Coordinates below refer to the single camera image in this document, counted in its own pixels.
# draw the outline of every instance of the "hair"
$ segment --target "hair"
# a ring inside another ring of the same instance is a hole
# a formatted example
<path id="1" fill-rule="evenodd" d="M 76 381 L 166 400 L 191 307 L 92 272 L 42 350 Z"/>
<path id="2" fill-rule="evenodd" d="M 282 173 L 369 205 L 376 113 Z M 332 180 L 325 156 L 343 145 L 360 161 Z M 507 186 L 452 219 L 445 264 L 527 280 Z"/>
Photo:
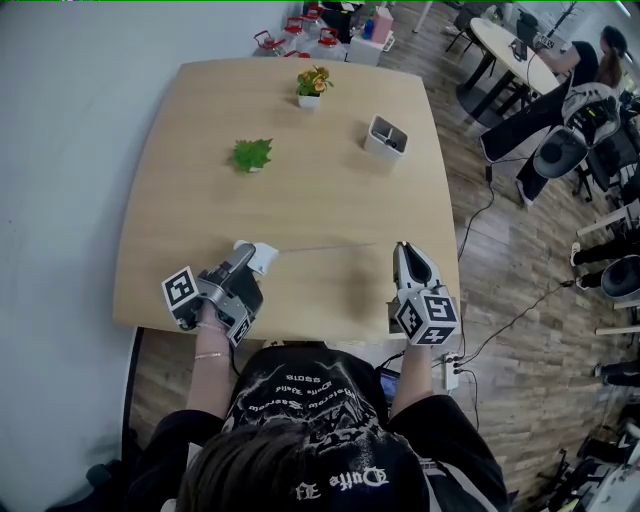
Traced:
<path id="1" fill-rule="evenodd" d="M 602 57 L 595 81 L 615 88 L 622 79 L 621 59 L 627 51 L 627 40 L 622 32 L 611 25 L 604 27 L 601 37 L 611 51 Z"/>
<path id="2" fill-rule="evenodd" d="M 299 508 L 306 433 L 306 426 L 287 422 L 218 434 L 188 467 L 176 511 Z"/>

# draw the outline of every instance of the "white pot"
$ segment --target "white pot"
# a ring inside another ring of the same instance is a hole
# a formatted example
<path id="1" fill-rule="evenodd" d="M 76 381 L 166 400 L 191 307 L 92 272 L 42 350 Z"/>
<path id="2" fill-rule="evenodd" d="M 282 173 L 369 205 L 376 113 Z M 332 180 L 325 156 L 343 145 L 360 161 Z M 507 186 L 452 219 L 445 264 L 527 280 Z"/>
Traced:
<path id="1" fill-rule="evenodd" d="M 298 105 L 302 108 L 316 108 L 320 105 L 320 96 L 300 96 L 298 94 Z"/>

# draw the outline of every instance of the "wooden table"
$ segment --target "wooden table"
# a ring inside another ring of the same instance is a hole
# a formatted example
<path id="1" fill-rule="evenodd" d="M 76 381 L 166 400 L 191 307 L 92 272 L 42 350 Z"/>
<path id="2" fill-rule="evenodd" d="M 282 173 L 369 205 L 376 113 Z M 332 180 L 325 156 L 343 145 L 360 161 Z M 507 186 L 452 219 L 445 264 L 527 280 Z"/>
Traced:
<path id="1" fill-rule="evenodd" d="M 186 64 L 166 95 L 129 198 L 115 283 L 118 323 L 178 330 L 160 283 L 186 265 L 212 268 L 238 239 L 282 254 L 261 278 L 250 337 L 381 341 L 395 295 L 393 250 L 422 248 L 458 298 L 447 177 L 422 80 L 370 66 L 312 61 L 335 84 L 301 109 L 306 59 Z M 363 142 L 379 114 L 409 135 L 395 168 Z M 256 174 L 229 163 L 239 139 L 273 138 Z"/>

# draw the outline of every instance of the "person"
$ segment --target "person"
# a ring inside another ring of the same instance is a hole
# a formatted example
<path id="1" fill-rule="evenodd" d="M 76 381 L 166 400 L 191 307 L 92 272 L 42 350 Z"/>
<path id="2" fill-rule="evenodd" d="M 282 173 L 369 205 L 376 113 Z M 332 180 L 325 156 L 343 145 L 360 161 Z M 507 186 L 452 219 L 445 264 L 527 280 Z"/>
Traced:
<path id="1" fill-rule="evenodd" d="M 640 255 L 640 229 L 632 229 L 624 237 L 618 237 L 610 242 L 596 245 L 591 249 L 582 249 L 580 243 L 571 245 L 569 262 L 572 267 L 595 263 L 603 260 L 617 260 L 633 254 Z M 582 290 L 598 288 L 602 283 L 602 273 L 592 272 L 576 279 L 576 285 Z"/>
<path id="2" fill-rule="evenodd" d="M 594 377 L 602 377 L 605 384 L 640 387 L 640 360 L 602 365 L 593 369 Z"/>
<path id="3" fill-rule="evenodd" d="M 538 52 L 551 71 L 557 74 L 571 72 L 571 77 L 484 133 L 480 137 L 480 143 L 485 158 L 496 163 L 537 131 L 564 124 L 562 104 L 570 84 L 575 87 L 599 82 L 615 89 L 622 79 L 621 59 L 627 51 L 627 42 L 618 29 L 606 26 L 600 37 L 600 48 L 604 53 L 600 64 L 593 46 L 584 41 L 574 41 L 560 57 L 554 57 L 546 49 Z M 536 172 L 533 159 L 532 154 L 516 179 L 520 196 L 527 206 L 533 204 L 548 181 Z"/>
<path id="4" fill-rule="evenodd" d="M 509 510 L 491 451 L 433 394 L 430 348 L 406 348 L 390 413 L 376 370 L 326 347 L 264 348 L 231 392 L 204 308 L 187 407 L 157 426 L 125 510 Z"/>

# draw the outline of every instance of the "black pants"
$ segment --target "black pants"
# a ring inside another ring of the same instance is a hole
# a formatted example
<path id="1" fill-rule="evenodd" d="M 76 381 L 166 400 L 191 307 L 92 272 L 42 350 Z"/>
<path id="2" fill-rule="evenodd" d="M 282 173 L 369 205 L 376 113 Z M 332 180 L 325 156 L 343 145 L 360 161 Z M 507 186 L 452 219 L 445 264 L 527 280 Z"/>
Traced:
<path id="1" fill-rule="evenodd" d="M 484 133 L 481 139 L 487 157 L 494 162 L 498 161 L 537 131 L 564 124 L 562 103 L 566 94 L 567 88 L 560 85 L 550 93 L 538 98 L 527 108 Z M 536 172 L 533 167 L 533 157 L 534 155 L 529 157 L 518 174 L 518 179 L 522 181 L 524 194 L 532 201 L 538 197 L 549 181 Z"/>
<path id="2" fill-rule="evenodd" d="M 577 252 L 573 257 L 573 262 L 576 265 L 582 265 L 602 260 L 617 260 L 631 254 L 640 254 L 640 230 L 638 229 L 630 231 L 624 238 L 616 238 L 606 244 Z M 602 272 L 583 276 L 582 286 L 598 288 L 602 282 Z"/>
<path id="3" fill-rule="evenodd" d="M 608 364 L 600 370 L 605 381 L 614 386 L 640 387 L 640 360 Z"/>
<path id="4" fill-rule="evenodd" d="M 609 462 L 610 464 L 624 464 L 629 455 L 631 455 L 631 451 L 629 447 L 618 448 L 612 443 L 598 441 L 597 439 L 587 439 L 580 448 L 580 456 L 584 458 L 595 457 L 602 462 Z"/>

